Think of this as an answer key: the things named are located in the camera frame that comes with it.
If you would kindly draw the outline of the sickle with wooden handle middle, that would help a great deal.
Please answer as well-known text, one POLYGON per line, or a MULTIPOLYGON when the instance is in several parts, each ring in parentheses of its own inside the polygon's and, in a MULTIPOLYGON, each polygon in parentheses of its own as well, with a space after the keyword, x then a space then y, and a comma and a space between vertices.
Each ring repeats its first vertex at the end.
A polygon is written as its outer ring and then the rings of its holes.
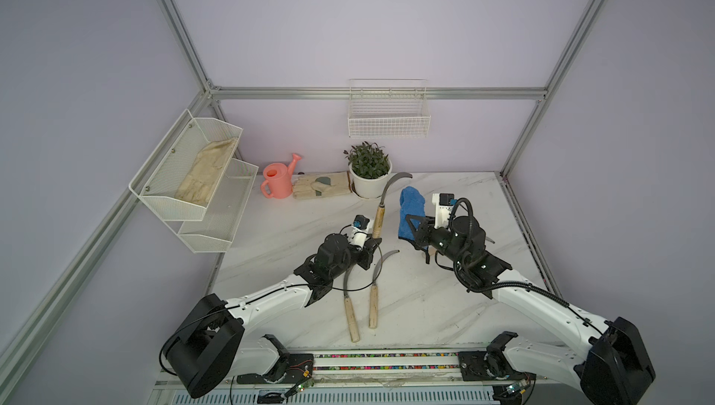
POLYGON ((375 330, 379 324, 379 286, 377 280, 382 273, 385 261, 391 256, 398 254, 399 250, 392 250, 380 256, 372 273, 372 286, 370 290, 369 328, 375 330))

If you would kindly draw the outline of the blue fluffy rag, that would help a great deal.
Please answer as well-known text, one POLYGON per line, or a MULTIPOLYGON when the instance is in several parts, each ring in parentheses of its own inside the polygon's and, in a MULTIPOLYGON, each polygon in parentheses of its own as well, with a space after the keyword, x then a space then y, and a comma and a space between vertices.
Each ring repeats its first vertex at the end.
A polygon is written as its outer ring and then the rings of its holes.
POLYGON ((406 186, 400 192, 400 224, 398 225, 398 238, 408 241, 411 237, 411 232, 407 226, 405 216, 413 214, 417 216, 425 216, 424 196, 414 187, 406 186))

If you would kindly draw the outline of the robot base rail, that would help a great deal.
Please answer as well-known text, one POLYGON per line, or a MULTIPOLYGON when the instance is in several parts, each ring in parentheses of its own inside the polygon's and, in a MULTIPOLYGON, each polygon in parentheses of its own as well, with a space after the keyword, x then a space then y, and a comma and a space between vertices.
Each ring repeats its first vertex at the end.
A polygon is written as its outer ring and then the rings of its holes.
POLYGON ((162 375, 151 404, 532 404, 554 381, 536 374, 490 380, 455 349, 314 351, 297 355, 283 380, 227 378, 194 399, 162 375))

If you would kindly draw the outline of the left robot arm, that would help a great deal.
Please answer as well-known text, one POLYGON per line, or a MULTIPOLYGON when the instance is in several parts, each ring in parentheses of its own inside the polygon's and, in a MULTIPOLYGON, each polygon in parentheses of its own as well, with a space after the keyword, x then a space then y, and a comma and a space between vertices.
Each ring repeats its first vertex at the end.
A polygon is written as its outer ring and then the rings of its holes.
POLYGON ((251 336, 268 322, 311 306, 334 290, 333 282, 358 265, 368 270, 382 240, 365 232, 332 233, 288 278, 256 293, 223 300, 201 298, 160 349, 189 396, 201 398, 231 375, 273 374, 287 367, 288 352, 273 334, 251 336))

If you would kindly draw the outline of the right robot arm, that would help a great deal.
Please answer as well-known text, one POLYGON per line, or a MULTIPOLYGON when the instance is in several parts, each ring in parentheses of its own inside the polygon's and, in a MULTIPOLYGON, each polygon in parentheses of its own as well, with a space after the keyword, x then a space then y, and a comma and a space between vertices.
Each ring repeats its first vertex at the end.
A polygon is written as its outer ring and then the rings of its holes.
POLYGON ((556 345, 504 331, 488 345, 482 371, 506 380, 538 374, 582 392, 593 404, 636 404, 655 381, 655 368, 638 328, 624 318, 609 321, 535 286, 486 249, 473 217, 437 227, 435 218, 407 215, 418 250, 433 249, 452 262, 469 293, 480 293, 523 314, 554 335, 556 345))

